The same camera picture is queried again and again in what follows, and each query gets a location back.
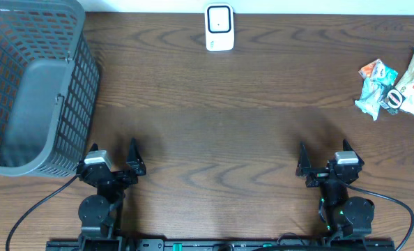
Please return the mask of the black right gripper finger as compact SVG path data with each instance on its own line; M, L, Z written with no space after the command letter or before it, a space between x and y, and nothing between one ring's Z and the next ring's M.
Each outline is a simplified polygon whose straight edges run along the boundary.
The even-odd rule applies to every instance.
M310 173L311 168L312 166L309 160L307 150L305 148L305 145L301 142L300 143L300 155L299 155L298 164L296 167L296 176L297 177L307 176L308 173Z
M346 139L342 141L342 148L343 148L343 151L353 151L352 146L349 144L349 142Z

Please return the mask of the green Kleenex tissue pack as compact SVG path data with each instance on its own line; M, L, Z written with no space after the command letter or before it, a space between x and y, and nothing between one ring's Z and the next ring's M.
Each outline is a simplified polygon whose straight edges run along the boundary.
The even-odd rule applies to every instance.
M384 90L385 87L380 82L373 81L369 77L365 78L360 98L354 101L355 106L365 114L370 115L373 120L376 121L380 111L380 104L378 101Z

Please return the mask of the small teal tissue pack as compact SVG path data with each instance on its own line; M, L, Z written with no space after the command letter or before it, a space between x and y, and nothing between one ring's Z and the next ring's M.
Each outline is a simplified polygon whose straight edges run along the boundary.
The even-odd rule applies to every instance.
M385 65L380 59L374 62L370 80L379 82L386 86L393 86L398 76L398 72Z

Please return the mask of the dark green scrub pad pack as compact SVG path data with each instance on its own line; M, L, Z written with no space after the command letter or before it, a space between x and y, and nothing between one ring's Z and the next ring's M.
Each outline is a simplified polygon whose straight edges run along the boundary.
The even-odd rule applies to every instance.
M385 87L380 98L378 99L379 105L391 115L399 113L399 108L404 101L405 97L400 91L392 86Z

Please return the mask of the small orange tissue pack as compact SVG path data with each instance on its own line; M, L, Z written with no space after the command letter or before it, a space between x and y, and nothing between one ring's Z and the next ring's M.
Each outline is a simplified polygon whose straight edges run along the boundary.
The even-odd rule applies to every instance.
M375 68L375 66L378 62L381 62L381 60L376 59L375 61L372 61L371 63L368 63L367 65L361 67L361 69L359 69L358 73L360 74L360 76L363 79L371 77L371 74L373 73L374 68Z

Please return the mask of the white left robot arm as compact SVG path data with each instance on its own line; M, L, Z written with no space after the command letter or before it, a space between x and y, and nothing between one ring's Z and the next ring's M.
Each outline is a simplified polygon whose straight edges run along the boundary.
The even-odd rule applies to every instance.
M146 165L131 139L126 160L127 169L112 171L112 161L106 150L94 144L77 166L77 178L94 187L97 192L85 198L79 206L82 236L89 239L112 238L117 228L125 190L138 183L138 177L146 175Z

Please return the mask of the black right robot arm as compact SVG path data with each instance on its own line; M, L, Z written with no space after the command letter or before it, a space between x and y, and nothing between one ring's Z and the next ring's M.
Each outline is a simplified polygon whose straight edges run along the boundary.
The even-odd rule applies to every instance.
M344 140L343 150L334 154L325 167L313 167L307 150L300 144L296 176L305 178L308 188L319 188L319 216L329 233L324 241L362 239L371 233L374 203L363 197L349 197L348 186L359 178L365 162Z

